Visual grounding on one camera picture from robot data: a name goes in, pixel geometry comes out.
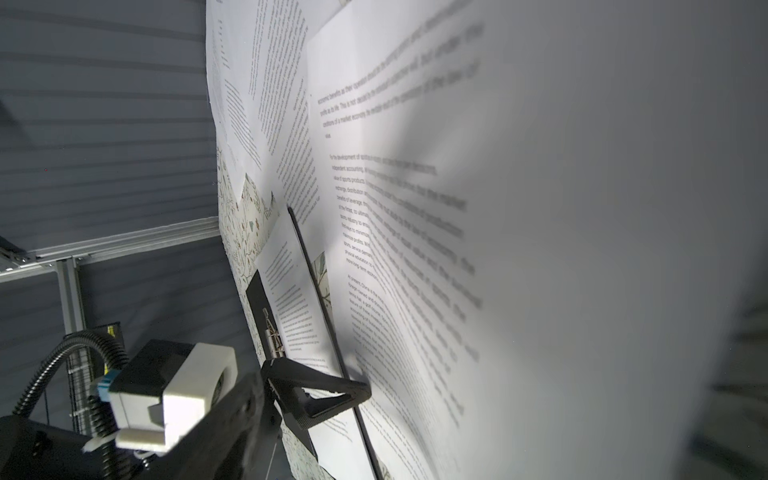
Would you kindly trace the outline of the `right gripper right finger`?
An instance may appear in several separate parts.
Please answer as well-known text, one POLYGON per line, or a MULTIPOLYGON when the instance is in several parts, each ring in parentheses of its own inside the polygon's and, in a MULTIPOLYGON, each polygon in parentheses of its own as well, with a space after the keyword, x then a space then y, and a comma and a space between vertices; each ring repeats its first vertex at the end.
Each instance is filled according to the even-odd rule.
POLYGON ((677 477, 767 477, 766 289, 753 292, 739 314, 677 477))

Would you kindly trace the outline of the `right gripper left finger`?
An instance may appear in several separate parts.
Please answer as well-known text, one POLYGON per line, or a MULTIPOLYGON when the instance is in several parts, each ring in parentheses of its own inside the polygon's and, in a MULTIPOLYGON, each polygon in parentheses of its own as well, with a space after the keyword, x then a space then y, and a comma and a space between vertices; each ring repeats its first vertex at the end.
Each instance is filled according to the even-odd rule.
POLYGON ((138 479, 271 479, 282 417, 257 372, 232 390, 138 479))

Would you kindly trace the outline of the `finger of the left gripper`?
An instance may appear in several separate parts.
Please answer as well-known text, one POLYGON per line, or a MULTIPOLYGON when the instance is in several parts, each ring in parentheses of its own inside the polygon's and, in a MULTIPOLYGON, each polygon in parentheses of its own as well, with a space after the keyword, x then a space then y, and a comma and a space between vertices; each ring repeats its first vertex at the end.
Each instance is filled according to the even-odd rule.
POLYGON ((371 398, 371 387, 281 357, 266 361, 261 375, 283 412, 310 429, 371 398))

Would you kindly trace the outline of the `printed sheet near left arm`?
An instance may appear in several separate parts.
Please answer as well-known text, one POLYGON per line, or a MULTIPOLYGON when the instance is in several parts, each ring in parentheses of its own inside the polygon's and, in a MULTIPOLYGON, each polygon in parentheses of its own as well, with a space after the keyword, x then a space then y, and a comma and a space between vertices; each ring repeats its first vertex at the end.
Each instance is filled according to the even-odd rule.
POLYGON ((311 217, 320 202, 308 113, 308 41, 340 1, 206 4, 206 75, 230 190, 311 217))

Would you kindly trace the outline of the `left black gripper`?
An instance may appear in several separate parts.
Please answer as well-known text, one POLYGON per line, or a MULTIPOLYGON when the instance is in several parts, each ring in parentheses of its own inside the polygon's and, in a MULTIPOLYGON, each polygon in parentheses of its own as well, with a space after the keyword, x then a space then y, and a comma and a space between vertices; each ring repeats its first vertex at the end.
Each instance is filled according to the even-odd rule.
POLYGON ((1 419, 3 479, 130 479, 135 462, 109 446, 85 452, 89 438, 16 415, 1 419))

